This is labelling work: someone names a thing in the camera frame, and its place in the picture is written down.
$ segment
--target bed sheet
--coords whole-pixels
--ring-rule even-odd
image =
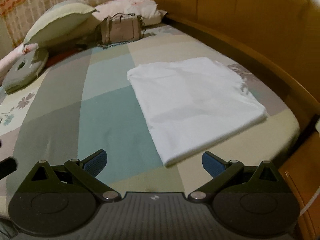
[[[0,181],[0,215],[38,160],[61,165],[106,150],[108,164],[97,176],[119,191],[185,192],[211,180],[202,152],[165,168],[155,149],[127,71],[139,64],[194,57],[217,60],[238,73],[262,103],[268,118],[217,145],[222,159],[259,165],[297,138],[298,122],[283,101],[243,66],[169,25],[156,25],[139,41],[98,47],[47,69],[12,95],[0,88],[0,160],[14,156],[18,169]]]

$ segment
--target round black disc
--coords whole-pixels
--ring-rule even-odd
[[[290,230],[299,214],[292,193],[221,191],[212,207],[219,222],[243,236],[270,237]]]
[[[57,236],[85,224],[96,211],[95,198],[76,185],[61,187],[59,193],[16,192],[9,204],[15,226],[28,235]]]

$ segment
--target white logo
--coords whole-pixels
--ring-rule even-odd
[[[159,199],[159,196],[154,195],[154,196],[152,196],[152,197],[150,197],[150,198],[153,199],[153,200],[158,200],[158,199]]]

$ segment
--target wooden bed frame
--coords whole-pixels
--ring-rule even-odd
[[[303,130],[320,114],[320,0],[155,0],[165,21],[249,69]]]

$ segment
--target beige handbag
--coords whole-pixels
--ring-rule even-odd
[[[143,18],[141,15],[117,13],[108,16],[100,23],[102,44],[137,41],[143,37]]]

